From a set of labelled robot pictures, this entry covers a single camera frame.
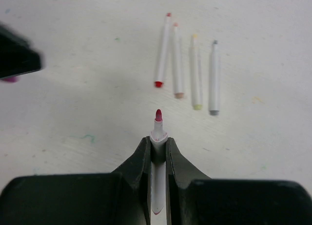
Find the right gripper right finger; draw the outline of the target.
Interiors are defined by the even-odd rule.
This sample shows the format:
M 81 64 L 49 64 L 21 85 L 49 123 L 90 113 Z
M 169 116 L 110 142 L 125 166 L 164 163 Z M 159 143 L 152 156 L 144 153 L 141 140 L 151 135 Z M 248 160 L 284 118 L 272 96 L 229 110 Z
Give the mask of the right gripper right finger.
M 166 142 L 169 225 L 309 225 L 312 199 L 294 181 L 212 179 Z

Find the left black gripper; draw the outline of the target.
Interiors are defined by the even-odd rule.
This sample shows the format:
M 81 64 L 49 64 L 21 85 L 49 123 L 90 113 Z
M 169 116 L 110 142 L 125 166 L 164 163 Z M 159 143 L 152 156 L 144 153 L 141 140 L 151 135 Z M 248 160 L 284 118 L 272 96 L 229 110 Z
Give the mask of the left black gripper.
M 18 76 L 40 71 L 42 55 L 17 31 L 0 25 L 0 79 L 16 80 Z

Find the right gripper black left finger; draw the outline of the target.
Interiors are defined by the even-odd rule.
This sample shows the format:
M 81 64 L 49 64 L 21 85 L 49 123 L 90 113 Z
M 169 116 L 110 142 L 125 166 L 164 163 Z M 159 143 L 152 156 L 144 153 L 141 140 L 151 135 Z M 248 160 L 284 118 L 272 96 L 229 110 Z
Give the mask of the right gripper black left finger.
M 151 143 L 110 173 L 17 177 L 0 195 L 3 225 L 148 225 Z

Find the white pen magenta tip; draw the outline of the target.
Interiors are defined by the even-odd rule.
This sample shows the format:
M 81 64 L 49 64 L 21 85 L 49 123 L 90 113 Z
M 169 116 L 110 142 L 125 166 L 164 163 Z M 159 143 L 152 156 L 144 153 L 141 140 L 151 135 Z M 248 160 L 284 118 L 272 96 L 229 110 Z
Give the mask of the white pen magenta tip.
M 151 142 L 151 209 L 157 215 L 165 206 L 166 194 L 166 142 L 168 133 L 163 129 L 160 109 L 156 111 L 154 128 L 150 132 Z

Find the white pen grey tip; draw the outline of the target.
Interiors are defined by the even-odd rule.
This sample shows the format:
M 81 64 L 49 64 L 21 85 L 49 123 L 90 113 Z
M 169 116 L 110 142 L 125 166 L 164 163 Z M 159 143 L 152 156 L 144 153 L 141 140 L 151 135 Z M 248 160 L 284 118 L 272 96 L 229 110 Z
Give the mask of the white pen grey tip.
M 209 65 L 209 113 L 218 116 L 220 111 L 220 59 L 219 44 L 214 40 Z

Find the white pen red tip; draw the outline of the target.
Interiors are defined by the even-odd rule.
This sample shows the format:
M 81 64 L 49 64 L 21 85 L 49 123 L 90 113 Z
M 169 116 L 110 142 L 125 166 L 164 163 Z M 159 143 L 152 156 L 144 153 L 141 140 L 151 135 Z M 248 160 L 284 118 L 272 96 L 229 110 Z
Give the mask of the white pen red tip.
M 166 14 L 164 19 L 164 25 L 161 30 L 158 56 L 156 62 L 156 71 L 154 86 L 156 88 L 161 88 L 164 84 L 166 70 L 167 70 L 167 58 L 169 49 L 169 36 L 170 36 L 170 26 L 171 26 L 172 14 L 169 12 Z

